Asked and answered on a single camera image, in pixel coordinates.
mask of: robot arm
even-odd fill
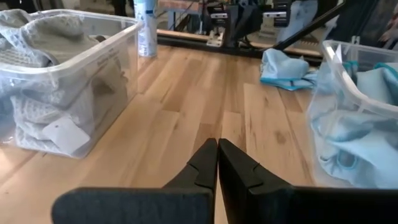
[[[289,24],[291,0],[274,0],[271,5],[258,5],[256,0],[210,3],[207,6],[212,31],[208,45],[214,47],[237,47],[238,40],[260,30],[263,17],[274,18],[275,27]]]

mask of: white bottle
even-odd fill
[[[134,0],[136,19],[144,23],[144,27],[138,33],[138,54],[142,57],[157,55],[156,7],[157,0]]]

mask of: light blue cloth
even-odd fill
[[[290,91],[312,88],[317,74],[309,73],[309,68],[308,62],[302,59],[290,58],[280,50],[267,49],[262,54],[260,82]]]
[[[318,1],[295,1],[290,7],[290,21],[286,28],[279,31],[277,42],[282,42],[312,22],[318,11]]]
[[[345,68],[363,94],[398,106],[398,63],[379,63],[367,72],[358,72],[356,62]],[[311,120],[320,165],[355,187],[398,189],[398,119],[358,111],[337,97],[335,106]]]
[[[358,72],[358,63],[357,62],[343,62],[343,66],[347,71],[347,74],[351,77],[351,79],[356,83],[356,74]],[[320,76],[317,77],[317,94],[319,95],[338,95],[338,102],[344,101],[344,93],[341,91],[341,86],[337,84],[337,86],[333,86],[336,84],[334,81],[335,77],[332,74],[330,66],[325,62],[321,64],[319,69]]]

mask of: gray fabric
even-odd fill
[[[19,9],[0,12],[0,63],[32,68],[54,66],[99,41],[84,34],[82,20],[77,16],[33,20]],[[91,143],[98,140],[127,104],[126,79],[118,57],[98,68],[97,64],[90,65],[93,68],[63,77],[45,74],[20,79],[10,77],[9,73],[0,74],[0,100],[11,100],[16,145],[65,156],[85,156]],[[62,152],[42,132],[64,116],[91,138],[72,155]]]
[[[397,63],[378,63],[367,72],[354,69],[351,77],[368,98],[396,105],[397,69]],[[331,88],[334,93],[326,96],[317,92],[308,111],[319,164],[330,176],[355,187],[398,188],[397,120],[380,106],[354,103],[339,88]]]
[[[58,65],[97,43],[96,39],[84,34],[83,22],[77,16],[58,15],[33,20],[20,9],[0,12],[1,63],[32,68]],[[85,86],[83,77],[78,74],[67,77],[32,76],[29,80],[1,77],[0,97],[24,89],[48,93],[49,98],[44,100],[47,103],[65,102],[62,98],[66,90],[62,88],[67,87],[71,91],[70,88],[75,85],[69,85],[70,83],[82,83],[76,86],[77,90],[72,91],[79,93]]]
[[[93,76],[90,84],[65,111],[24,96],[20,99],[12,97],[11,100],[16,111],[14,119],[17,125],[17,145],[63,154],[58,146],[42,134],[44,127],[62,116],[68,116],[91,136],[90,142],[95,142],[95,136],[102,135],[126,106],[126,81],[117,63],[110,61]],[[87,153],[89,147],[83,147],[79,154]]]

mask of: wood grain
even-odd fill
[[[227,138],[292,184],[313,185],[309,91],[259,83],[260,60],[159,47],[139,59],[139,94],[82,159],[0,147],[0,223],[50,223],[79,186],[161,187],[207,138]],[[226,214],[218,183],[217,224]]]

